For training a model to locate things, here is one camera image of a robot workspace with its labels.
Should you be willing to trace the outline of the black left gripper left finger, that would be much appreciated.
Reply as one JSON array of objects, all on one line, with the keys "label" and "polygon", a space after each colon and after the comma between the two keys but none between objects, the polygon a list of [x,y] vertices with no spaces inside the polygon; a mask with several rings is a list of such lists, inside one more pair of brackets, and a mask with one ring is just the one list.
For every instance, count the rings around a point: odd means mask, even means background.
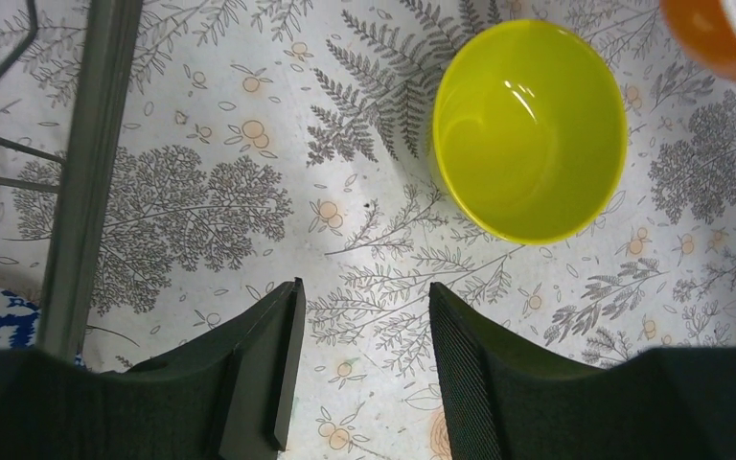
[{"label": "black left gripper left finger", "polygon": [[123,373],[0,349],[0,459],[274,459],[288,443],[304,316],[303,283],[285,282]]}]

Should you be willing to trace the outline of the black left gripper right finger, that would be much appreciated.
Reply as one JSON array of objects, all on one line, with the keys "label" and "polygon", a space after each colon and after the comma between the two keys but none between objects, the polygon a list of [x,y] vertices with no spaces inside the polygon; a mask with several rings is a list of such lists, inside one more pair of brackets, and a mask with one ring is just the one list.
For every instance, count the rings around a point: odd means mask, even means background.
[{"label": "black left gripper right finger", "polygon": [[600,369],[441,283],[428,311],[456,459],[736,459],[736,347],[653,348]]}]

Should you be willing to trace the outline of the yellow-green bowl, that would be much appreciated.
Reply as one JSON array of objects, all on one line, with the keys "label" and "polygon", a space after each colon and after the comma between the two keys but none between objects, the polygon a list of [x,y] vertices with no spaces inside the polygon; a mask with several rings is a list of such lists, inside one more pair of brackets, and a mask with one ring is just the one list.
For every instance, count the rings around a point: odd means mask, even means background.
[{"label": "yellow-green bowl", "polygon": [[433,160],[452,201],[481,229],[542,244],[585,228],[627,156],[618,84],[571,31],[538,19],[473,37],[433,102]]}]

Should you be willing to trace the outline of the black wire dish rack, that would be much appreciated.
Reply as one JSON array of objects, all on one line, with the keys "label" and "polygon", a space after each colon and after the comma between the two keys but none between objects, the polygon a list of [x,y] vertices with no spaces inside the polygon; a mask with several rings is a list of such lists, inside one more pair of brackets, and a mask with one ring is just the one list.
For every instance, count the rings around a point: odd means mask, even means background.
[{"label": "black wire dish rack", "polygon": [[[65,157],[0,136],[0,147],[60,165],[56,186],[0,176],[0,186],[57,194],[34,345],[72,361],[81,350],[94,286],[104,213],[118,148],[143,4],[93,1]],[[34,43],[37,7],[26,4],[29,29],[0,62],[0,80]]]}]

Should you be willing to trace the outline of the orange bowl white inside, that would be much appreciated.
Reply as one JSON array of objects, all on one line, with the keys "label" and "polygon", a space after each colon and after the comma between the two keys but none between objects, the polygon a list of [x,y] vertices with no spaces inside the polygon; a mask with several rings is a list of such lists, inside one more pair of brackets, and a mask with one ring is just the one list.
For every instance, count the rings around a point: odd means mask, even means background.
[{"label": "orange bowl white inside", "polygon": [[689,58],[736,82],[736,1],[667,0],[659,7]]}]

